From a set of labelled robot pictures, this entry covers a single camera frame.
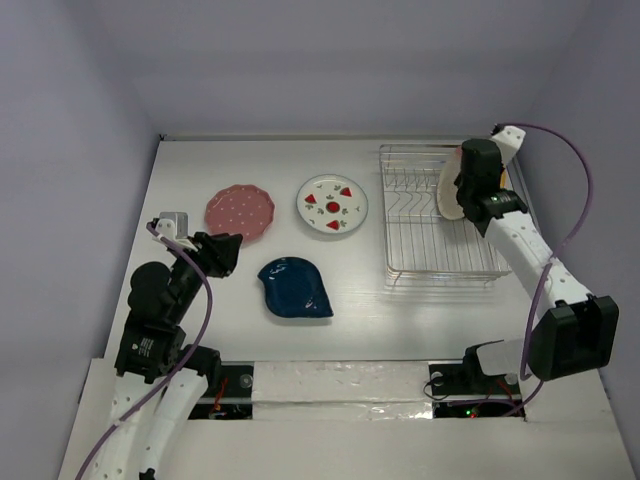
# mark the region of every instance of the plate with strawberry pattern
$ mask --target plate with strawberry pattern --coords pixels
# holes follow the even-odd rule
[[[320,175],[307,181],[298,191],[296,205],[309,226],[330,234],[355,230],[369,210],[360,185],[340,175]]]

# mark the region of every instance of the pink plate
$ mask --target pink plate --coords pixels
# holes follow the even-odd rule
[[[269,194],[255,185],[233,185],[207,203],[204,221],[209,233],[240,233],[243,243],[257,240],[273,221],[275,206]]]

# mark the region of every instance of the gray wall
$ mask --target gray wall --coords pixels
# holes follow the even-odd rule
[[[615,350],[603,370],[636,472],[640,472],[640,3],[594,2],[528,121],[555,127],[584,148],[595,176],[589,220],[564,260],[595,294],[620,305]],[[553,245],[585,197],[580,164],[553,138],[530,134],[521,159],[543,233]]]
[[[486,132],[588,0],[93,0],[163,133]]]
[[[95,12],[8,0],[0,20],[0,465],[57,478],[101,355],[157,136]]]

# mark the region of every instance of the dark blue leaf-shaped dish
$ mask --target dark blue leaf-shaped dish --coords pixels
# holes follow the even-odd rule
[[[278,258],[265,265],[258,278],[264,284],[267,307],[283,318],[333,316],[329,297],[316,266],[304,258]]]

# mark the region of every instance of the dish rack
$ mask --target dish rack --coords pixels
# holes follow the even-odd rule
[[[438,178],[454,144],[380,147],[387,283],[450,286],[510,273],[506,260],[467,220],[447,220],[436,202]]]

